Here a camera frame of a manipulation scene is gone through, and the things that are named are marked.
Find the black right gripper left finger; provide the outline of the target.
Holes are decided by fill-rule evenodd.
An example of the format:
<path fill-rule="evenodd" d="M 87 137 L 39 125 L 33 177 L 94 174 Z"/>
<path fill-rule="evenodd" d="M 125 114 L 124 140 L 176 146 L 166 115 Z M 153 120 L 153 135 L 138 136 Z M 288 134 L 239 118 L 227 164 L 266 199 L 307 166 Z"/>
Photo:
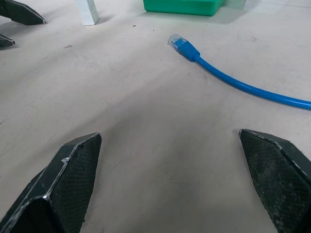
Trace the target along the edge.
<path fill-rule="evenodd" d="M 65 143 L 0 222 L 2 233 L 78 233 L 93 193 L 102 136 Z"/>

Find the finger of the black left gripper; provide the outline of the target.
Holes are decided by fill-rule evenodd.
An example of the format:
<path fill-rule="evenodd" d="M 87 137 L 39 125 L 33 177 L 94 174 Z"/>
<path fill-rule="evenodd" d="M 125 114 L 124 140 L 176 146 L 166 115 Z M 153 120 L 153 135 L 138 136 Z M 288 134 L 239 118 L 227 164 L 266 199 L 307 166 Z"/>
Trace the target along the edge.
<path fill-rule="evenodd" d="M 46 23 L 45 19 L 37 11 L 15 0 L 1 0 L 0 15 L 23 25 Z"/>
<path fill-rule="evenodd" d="M 13 39 L 10 39 L 0 34 L 0 49 L 1 50 L 14 46 L 14 45 L 15 45 L 15 41 Z"/>

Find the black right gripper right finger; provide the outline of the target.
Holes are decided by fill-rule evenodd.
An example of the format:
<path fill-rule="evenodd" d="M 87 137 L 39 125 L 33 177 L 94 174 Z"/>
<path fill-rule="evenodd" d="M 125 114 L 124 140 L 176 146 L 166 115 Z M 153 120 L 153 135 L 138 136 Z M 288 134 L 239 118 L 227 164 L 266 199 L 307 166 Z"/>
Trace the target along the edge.
<path fill-rule="evenodd" d="M 311 162 L 290 141 L 241 129 L 254 188 L 279 233 L 311 231 Z"/>

